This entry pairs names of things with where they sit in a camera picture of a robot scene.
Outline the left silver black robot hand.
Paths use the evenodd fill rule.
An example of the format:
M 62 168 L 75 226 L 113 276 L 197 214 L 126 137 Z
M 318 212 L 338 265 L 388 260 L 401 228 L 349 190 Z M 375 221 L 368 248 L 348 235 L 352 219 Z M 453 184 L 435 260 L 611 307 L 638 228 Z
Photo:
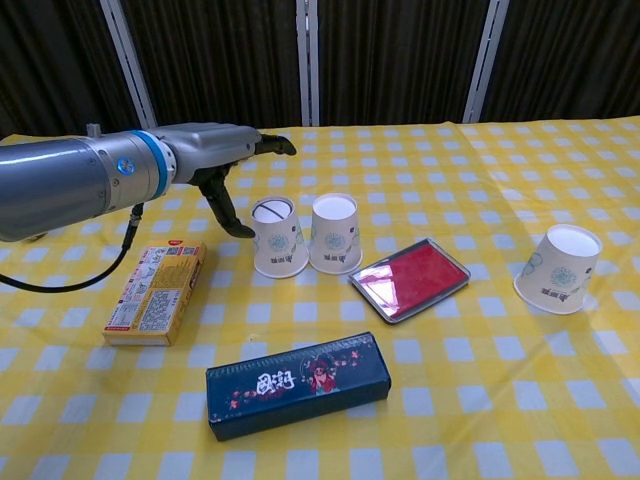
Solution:
M 173 182 L 197 187 L 230 236 L 254 238 L 255 232 L 237 217 L 225 186 L 226 176 L 232 166 L 256 155 L 294 156 L 293 143 L 284 136 L 264 134 L 253 127 L 212 122 L 163 126 L 155 134 L 175 155 Z

